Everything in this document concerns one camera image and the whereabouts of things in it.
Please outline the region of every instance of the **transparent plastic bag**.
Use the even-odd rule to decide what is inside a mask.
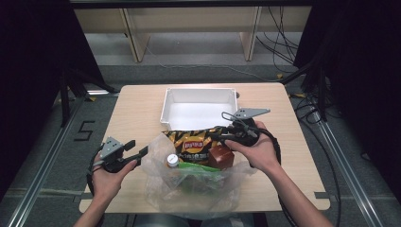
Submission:
[[[254,174],[249,162],[236,159],[233,167],[210,172],[201,167],[169,168],[166,156],[176,153],[161,133],[148,146],[142,168],[148,174],[147,201],[164,213],[184,218],[209,219],[228,215],[238,205],[239,187]]]

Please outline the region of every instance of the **person's right hand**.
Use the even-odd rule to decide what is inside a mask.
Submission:
[[[255,121],[255,124],[257,128],[266,129],[266,126],[260,121]],[[251,147],[231,140],[226,140],[225,144],[232,150],[242,153],[253,167],[264,172],[280,165],[272,141],[263,133],[260,133],[259,140]]]

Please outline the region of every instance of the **white bottle cap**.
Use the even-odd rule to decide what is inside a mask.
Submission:
[[[176,167],[179,163],[177,154],[170,154],[167,156],[167,164],[170,167]]]

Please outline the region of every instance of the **metal rail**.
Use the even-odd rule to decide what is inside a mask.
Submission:
[[[314,113],[315,119],[320,119],[319,113]],[[365,217],[366,222],[369,226],[384,226],[378,213],[375,210],[374,205],[371,202],[371,199],[367,195],[365,189],[363,188],[362,184],[360,183],[359,179],[357,178],[357,174],[351,167],[350,163],[348,162],[347,158],[344,155],[339,143],[336,140],[333,132],[331,131],[327,122],[320,122],[319,123],[321,133],[324,136],[325,141],[327,142],[332,154],[339,165],[339,169],[344,177],[345,181],[348,184],[348,187],[353,194],[357,205],[359,206],[362,215]]]
[[[61,150],[61,146],[65,141],[65,136],[68,133],[72,121],[77,114],[80,106],[84,101],[84,97],[78,97],[75,101],[74,108],[71,111],[71,117],[66,122],[64,127],[62,127],[57,134],[55,141],[53,142],[50,150],[47,152],[46,157],[44,158],[44,162],[42,163],[41,167],[39,168],[33,182],[31,183],[29,189],[24,194],[24,197],[21,199],[20,203],[18,204],[17,208],[15,209],[14,213],[11,216],[8,226],[17,227],[17,226],[24,226],[27,216],[29,215],[38,195],[41,191],[42,186],[44,185],[44,181],[53,166],[59,151]]]

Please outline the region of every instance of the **snack bag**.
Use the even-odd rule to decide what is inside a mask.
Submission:
[[[214,127],[199,131],[163,131],[176,149],[181,162],[208,165],[209,149],[218,141],[213,140],[210,133],[221,133],[222,127]]]

